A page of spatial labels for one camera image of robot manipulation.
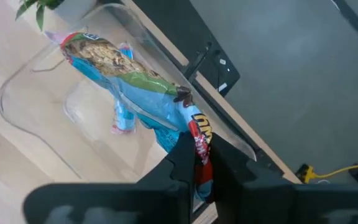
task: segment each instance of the yellow cable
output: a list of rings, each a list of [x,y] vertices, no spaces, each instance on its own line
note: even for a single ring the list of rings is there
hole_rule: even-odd
[[[339,169],[339,170],[335,170],[334,172],[330,172],[329,174],[324,174],[324,175],[318,175],[315,172],[312,172],[312,175],[311,175],[310,178],[311,179],[314,179],[314,178],[327,178],[327,177],[333,176],[335,174],[338,174],[340,172],[347,171],[349,169],[356,169],[356,168],[358,168],[358,165],[348,166],[348,167],[345,167],[345,168],[342,168],[342,169]]]

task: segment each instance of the transparent container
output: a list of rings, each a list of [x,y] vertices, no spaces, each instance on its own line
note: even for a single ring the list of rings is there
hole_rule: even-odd
[[[252,149],[216,116],[128,8],[100,6],[63,31],[77,30],[98,34],[115,45],[130,43],[137,60],[165,79],[191,88],[213,131],[255,159]],[[166,155],[154,132],[139,122],[134,133],[113,134],[112,95],[72,67],[54,43],[3,84],[0,113],[15,127],[40,138],[87,182],[136,182]]]

